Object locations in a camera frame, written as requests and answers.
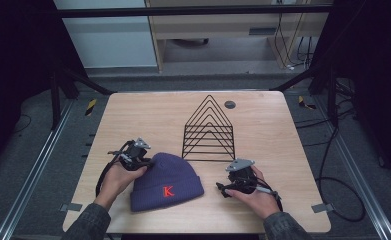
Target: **white cabinet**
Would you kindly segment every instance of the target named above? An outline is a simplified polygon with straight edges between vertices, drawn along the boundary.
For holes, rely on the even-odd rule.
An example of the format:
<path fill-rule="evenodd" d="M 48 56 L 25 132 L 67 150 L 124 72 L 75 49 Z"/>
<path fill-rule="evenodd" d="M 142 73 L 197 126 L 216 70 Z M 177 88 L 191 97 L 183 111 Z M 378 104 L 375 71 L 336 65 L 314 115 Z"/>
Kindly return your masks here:
<path fill-rule="evenodd" d="M 145 7 L 143 0 L 54 0 L 58 9 Z M 65 26 L 87 69 L 156 67 L 147 17 L 70 18 Z"/>

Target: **red letter k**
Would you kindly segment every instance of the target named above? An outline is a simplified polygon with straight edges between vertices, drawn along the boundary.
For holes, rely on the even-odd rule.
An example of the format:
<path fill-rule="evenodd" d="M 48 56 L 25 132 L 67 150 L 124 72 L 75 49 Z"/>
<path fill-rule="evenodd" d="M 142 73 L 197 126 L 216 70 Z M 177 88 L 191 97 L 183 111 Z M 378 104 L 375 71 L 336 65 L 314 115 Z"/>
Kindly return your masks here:
<path fill-rule="evenodd" d="M 163 196 L 164 197 L 172 197 L 172 196 L 174 196 L 174 193 L 172 193 L 170 191 L 172 188 L 173 188 L 173 186 L 163 187 Z"/>

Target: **purple beanie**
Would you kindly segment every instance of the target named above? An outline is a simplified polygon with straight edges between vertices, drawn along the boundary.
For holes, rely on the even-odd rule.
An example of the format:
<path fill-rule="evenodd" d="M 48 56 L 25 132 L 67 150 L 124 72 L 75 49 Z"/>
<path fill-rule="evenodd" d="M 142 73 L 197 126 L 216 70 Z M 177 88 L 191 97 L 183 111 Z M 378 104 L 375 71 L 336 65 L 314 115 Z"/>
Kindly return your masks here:
<path fill-rule="evenodd" d="M 157 153 L 152 160 L 154 166 L 134 182 L 133 212 L 174 206 L 204 194 L 200 178 L 183 158 Z"/>

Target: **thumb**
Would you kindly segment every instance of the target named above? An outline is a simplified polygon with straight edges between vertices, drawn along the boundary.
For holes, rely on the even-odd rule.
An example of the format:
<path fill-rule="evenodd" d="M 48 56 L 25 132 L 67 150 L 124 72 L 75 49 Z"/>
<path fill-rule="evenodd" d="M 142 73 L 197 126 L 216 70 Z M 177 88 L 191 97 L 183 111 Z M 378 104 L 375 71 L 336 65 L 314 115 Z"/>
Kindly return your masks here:
<path fill-rule="evenodd" d="M 226 189 L 225 192 L 241 202 L 246 202 L 246 194 L 233 189 Z"/>
<path fill-rule="evenodd" d="M 138 171 L 138 177 L 142 176 L 147 170 L 148 170 L 147 166 L 143 166 L 143 167 L 139 168 L 137 170 Z"/>

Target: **sleeve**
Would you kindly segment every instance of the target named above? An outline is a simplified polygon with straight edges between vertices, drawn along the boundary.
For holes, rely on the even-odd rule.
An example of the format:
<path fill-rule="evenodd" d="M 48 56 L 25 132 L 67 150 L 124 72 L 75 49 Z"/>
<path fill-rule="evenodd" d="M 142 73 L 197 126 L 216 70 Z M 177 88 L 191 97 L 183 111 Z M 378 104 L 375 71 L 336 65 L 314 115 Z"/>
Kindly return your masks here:
<path fill-rule="evenodd" d="M 270 215 L 263 222 L 267 239 L 312 239 L 312 237 L 286 212 Z"/>
<path fill-rule="evenodd" d="M 61 239 L 104 239 L 111 217 L 107 210 L 91 203 Z"/>

